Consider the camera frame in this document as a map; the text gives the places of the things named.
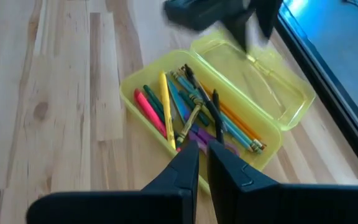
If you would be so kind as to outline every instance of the wooden floor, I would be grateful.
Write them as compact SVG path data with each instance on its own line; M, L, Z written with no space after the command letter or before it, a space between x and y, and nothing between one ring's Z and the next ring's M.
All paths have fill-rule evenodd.
M0 223L50 192L141 189L170 161L119 98L126 76L197 35L162 0L0 0ZM271 43L303 77L277 33ZM358 159L317 98L264 173L358 184ZM199 192L198 223L216 223Z

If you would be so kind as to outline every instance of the pink marker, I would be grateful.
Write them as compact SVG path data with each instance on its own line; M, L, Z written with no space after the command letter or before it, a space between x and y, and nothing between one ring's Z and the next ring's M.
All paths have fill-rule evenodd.
M139 104L140 108L142 109L146 117L149 119L149 121L166 138L167 130L165 129L165 125L160 121L160 118L158 118L158 115L155 113L143 93L140 90L135 89L134 96L136 102Z

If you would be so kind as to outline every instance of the pencil case lid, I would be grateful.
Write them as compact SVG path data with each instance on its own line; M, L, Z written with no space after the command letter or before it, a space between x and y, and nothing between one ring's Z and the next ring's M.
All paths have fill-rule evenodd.
M191 51L282 131L299 123L316 96L272 46L253 45L246 54L218 31L194 41Z

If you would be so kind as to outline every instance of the black pen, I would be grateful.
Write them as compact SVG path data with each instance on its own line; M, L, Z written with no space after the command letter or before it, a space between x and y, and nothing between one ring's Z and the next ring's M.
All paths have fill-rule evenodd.
M209 99L205 90L200 85L198 80L195 78L193 71L189 66L187 66L187 64L185 64L185 74L187 79L189 79L190 83L194 86L194 88L196 88L199 91L203 101L205 102L205 106L207 107L208 111L211 113L212 117L215 119L216 122L221 123L221 127L222 127L221 129L223 131L227 131L226 126L224 125L223 120L221 118L221 115L219 114L219 111L216 109L213 102Z
M220 106L219 106L219 94L216 90L214 90L214 93L212 94L212 101L214 102L214 106L216 107L217 111L220 112ZM222 130L222 122L215 121L215 132L216 132L216 139L224 145L224 139L223 139L223 130Z

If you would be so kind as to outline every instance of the yellow pencil case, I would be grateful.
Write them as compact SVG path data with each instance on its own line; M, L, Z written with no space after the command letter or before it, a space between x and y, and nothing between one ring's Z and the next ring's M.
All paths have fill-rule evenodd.
M262 137L267 147L261 154L246 151L234 142L240 149L240 158L258 170L262 170L282 146L282 131L297 125L315 98L310 84L295 75L275 49L253 46L246 55L222 32L204 36L193 42L190 51L174 50L127 77L120 86L121 98L129 111L146 125L172 157L176 150L137 109L133 92L148 85L159 96L160 71L176 70L185 63L201 83L217 89L220 100ZM177 131L180 130L178 123L174 123ZM200 153L199 182L209 193L203 153Z

